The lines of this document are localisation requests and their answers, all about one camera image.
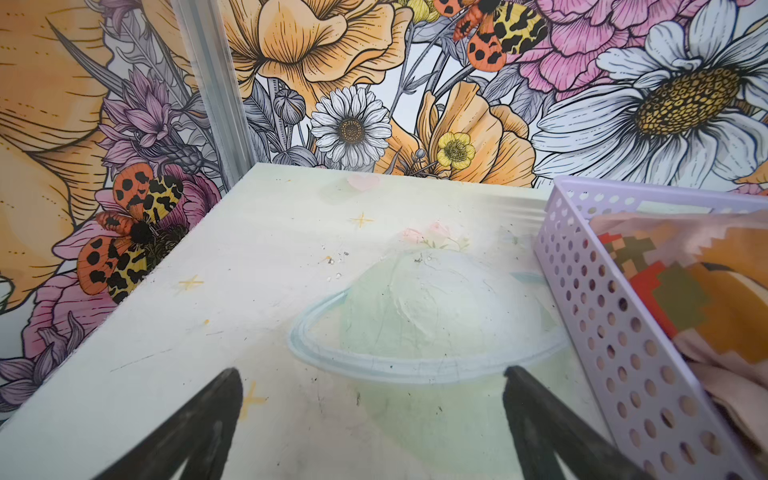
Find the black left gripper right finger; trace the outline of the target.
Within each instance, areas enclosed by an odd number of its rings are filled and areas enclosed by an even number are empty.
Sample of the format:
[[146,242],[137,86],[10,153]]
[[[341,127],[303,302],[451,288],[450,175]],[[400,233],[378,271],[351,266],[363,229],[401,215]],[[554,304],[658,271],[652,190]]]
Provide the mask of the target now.
[[503,406],[526,479],[649,479],[521,366],[504,376]]

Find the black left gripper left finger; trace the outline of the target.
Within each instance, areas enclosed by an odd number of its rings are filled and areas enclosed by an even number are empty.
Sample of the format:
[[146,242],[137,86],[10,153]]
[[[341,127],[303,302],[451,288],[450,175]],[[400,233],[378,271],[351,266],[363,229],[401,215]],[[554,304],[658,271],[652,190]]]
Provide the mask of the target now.
[[239,371],[227,368],[99,479],[220,479],[243,406]]

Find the pink pixel-print t-shirt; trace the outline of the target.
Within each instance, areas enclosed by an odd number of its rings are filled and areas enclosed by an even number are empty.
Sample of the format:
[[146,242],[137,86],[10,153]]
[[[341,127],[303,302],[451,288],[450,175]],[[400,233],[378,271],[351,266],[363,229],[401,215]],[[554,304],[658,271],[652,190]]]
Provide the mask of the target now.
[[619,213],[590,227],[686,357],[767,383],[767,213]]

